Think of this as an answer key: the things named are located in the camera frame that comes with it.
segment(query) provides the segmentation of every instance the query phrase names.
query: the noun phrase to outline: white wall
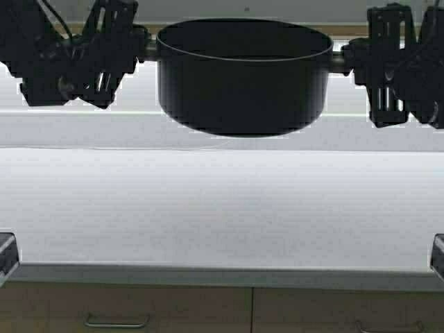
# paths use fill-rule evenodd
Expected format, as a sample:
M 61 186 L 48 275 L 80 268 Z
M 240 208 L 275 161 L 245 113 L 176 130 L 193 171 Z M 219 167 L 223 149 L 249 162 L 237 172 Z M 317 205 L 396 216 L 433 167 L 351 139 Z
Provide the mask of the white wall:
M 140 22 L 170 23 L 190 17 L 273 17 L 288 22 L 366 23 L 366 10 L 389 0 L 139 0 Z M 424 1 L 404 0 L 420 21 Z M 66 18 L 83 22 L 94 0 L 51 0 Z

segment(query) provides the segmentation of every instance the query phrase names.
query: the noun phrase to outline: drawer handle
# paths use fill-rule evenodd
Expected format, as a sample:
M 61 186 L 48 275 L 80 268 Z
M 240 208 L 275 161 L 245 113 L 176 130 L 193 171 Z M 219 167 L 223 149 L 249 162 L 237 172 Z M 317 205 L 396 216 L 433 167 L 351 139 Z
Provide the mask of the drawer handle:
M 88 317 L 85 319 L 85 326 L 89 328 L 126 328 L 126 329 L 135 329 L 138 330 L 140 328 L 144 328 L 148 325 L 150 321 L 150 316 L 146 317 L 146 320 L 143 323 L 135 323 L 135 324 L 124 324 L 124 323 L 91 323 L 90 320 L 93 315 L 88 314 Z
M 368 330 L 365 330 L 362 327 L 362 323 L 360 321 L 356 322 L 356 327 L 357 327 L 357 329 L 359 330 L 360 333 L 394 333 L 394 332 L 423 333 L 424 332 L 424 325 L 420 321 L 416 322 L 416 329 L 415 330 L 368 331 Z

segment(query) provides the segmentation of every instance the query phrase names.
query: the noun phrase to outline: countertop edge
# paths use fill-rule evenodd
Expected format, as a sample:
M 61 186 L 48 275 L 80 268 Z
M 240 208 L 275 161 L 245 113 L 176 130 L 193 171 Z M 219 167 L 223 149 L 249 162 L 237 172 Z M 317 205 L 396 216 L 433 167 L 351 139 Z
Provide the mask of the countertop edge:
M 326 270 L 254 271 L 22 264 L 10 280 L 13 282 L 444 292 L 444 283 L 432 272 L 409 274 L 407 272 Z

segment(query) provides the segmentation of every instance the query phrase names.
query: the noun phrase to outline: black pot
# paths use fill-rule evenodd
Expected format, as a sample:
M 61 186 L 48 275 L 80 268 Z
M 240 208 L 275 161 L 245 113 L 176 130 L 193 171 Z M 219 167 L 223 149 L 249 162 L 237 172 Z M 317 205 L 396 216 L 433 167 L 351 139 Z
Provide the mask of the black pot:
M 216 135 L 263 137 L 308 126 L 325 102 L 333 41 L 288 23 L 199 19 L 157 35 L 160 104 Z

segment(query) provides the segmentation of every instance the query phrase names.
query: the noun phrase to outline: pot rim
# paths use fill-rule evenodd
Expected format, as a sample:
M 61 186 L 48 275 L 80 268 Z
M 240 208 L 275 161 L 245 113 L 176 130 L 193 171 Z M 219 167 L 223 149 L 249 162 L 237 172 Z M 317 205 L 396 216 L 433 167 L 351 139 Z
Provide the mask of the pot rim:
M 317 31 L 315 29 L 309 28 L 307 26 L 300 26 L 297 24 L 292 24 L 292 23 L 288 23 L 288 22 L 281 22 L 281 21 L 275 21 L 275 20 L 269 20 L 269 19 L 249 19 L 249 18 L 245 18 L 245 19 L 239 19 L 236 18 L 237 20 L 243 20 L 246 22 L 271 22 L 271 23 L 281 23 L 281 24 L 288 24 L 291 25 L 293 27 L 297 27 L 297 28 L 304 28 L 307 29 L 309 31 L 312 31 L 316 34 L 322 35 L 324 37 L 326 37 L 330 43 L 330 46 L 328 48 L 326 48 L 325 50 L 318 52 L 318 53 L 314 53 L 314 54 L 310 54 L 310 55 L 304 55 L 302 57 L 295 57 L 295 58 L 286 58 L 286 59 L 266 59 L 266 60 L 257 60 L 257 59 L 235 59 L 235 58 L 222 58 L 222 57 L 217 57 L 215 55 L 204 55 L 204 54 L 199 54 L 199 53 L 194 53 L 194 52 L 189 52 L 186 50 L 182 50 L 182 49 L 177 49 L 174 46 L 168 45 L 166 42 L 162 41 L 162 38 L 160 38 L 160 35 L 162 34 L 162 32 L 168 28 L 177 26 L 178 24 L 186 24 L 186 23 L 190 23 L 190 22 L 211 22 L 211 21 L 215 21 L 215 20 L 221 20 L 221 19 L 233 19 L 233 18 L 228 18 L 228 17 L 221 17 L 221 18 L 214 18 L 214 19 L 193 19 L 193 20 L 189 20 L 189 21 L 183 21 L 183 22 L 179 22 L 176 24 L 171 24 L 165 28 L 163 28 L 158 34 L 157 34 L 157 38 L 156 40 L 162 44 L 163 46 L 165 46 L 166 48 L 169 48 L 171 50 L 174 50 L 176 52 L 179 53 L 183 53 L 183 54 L 187 54 L 190 56 L 195 56 L 198 58 L 207 58 L 207 59 L 213 59 L 213 60 L 224 60 L 224 61 L 233 61 L 233 62 L 286 62 L 286 61 L 295 61 L 295 60 L 304 60 L 304 59 L 310 59 L 310 58 L 316 58 L 318 56 L 321 56 L 325 53 L 329 53 L 330 51 L 332 51 L 333 47 L 334 47 L 334 42 L 333 39 L 329 36 L 326 35 L 320 31 Z

